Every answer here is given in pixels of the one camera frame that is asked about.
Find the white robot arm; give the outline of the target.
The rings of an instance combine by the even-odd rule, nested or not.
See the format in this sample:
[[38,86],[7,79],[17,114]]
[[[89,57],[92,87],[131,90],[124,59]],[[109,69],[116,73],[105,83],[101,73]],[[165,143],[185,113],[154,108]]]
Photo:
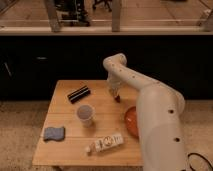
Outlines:
[[113,97],[122,82],[138,91],[136,113],[143,171],[190,171],[179,119],[185,107],[183,95],[128,68],[122,53],[105,58],[103,66]]

